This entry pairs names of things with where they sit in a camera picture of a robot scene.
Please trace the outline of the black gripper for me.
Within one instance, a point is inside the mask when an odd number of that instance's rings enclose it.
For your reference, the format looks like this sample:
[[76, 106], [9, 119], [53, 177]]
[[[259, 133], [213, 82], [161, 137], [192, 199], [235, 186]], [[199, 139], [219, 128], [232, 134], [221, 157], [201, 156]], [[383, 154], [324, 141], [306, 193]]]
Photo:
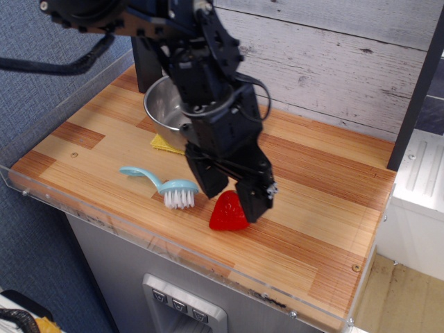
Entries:
[[184, 114], [191, 121], [180, 129], [187, 138], [185, 156], [203, 193], [215, 197], [232, 178], [247, 222], [255, 223], [273, 207], [277, 191], [271, 162], [258, 144], [264, 121], [259, 107], [207, 105]]

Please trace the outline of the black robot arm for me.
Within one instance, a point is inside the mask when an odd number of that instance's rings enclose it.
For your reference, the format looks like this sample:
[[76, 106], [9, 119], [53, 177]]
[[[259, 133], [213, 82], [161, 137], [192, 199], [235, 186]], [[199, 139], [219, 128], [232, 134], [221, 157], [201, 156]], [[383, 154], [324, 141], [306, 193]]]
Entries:
[[258, 145], [259, 81], [237, 71], [239, 41], [211, 1], [41, 1], [40, 9], [66, 28], [145, 43], [179, 92], [189, 120], [180, 129], [185, 155], [204, 194], [212, 198], [234, 179], [249, 222], [272, 207], [272, 166]]

